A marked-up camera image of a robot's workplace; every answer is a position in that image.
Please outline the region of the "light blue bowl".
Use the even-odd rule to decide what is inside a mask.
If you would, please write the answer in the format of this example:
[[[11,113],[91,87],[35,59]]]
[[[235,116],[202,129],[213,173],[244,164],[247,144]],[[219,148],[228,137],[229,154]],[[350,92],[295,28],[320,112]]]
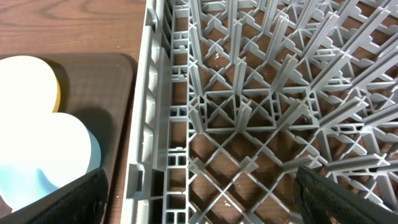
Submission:
[[[13,210],[44,198],[100,162],[98,140],[73,115],[1,121],[1,197]]]

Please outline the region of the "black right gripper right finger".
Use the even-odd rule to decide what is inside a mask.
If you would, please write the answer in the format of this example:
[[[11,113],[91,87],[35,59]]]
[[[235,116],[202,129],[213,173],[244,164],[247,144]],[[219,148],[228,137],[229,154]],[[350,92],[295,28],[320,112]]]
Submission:
[[[304,223],[397,223],[392,213],[314,170],[301,166],[294,180],[294,201]]]

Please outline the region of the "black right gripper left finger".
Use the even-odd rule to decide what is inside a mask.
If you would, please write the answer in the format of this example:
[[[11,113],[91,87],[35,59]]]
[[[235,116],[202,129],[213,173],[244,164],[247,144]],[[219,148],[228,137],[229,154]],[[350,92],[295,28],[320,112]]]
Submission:
[[[1,218],[1,224],[100,224],[108,201],[108,179],[97,168],[44,198]]]

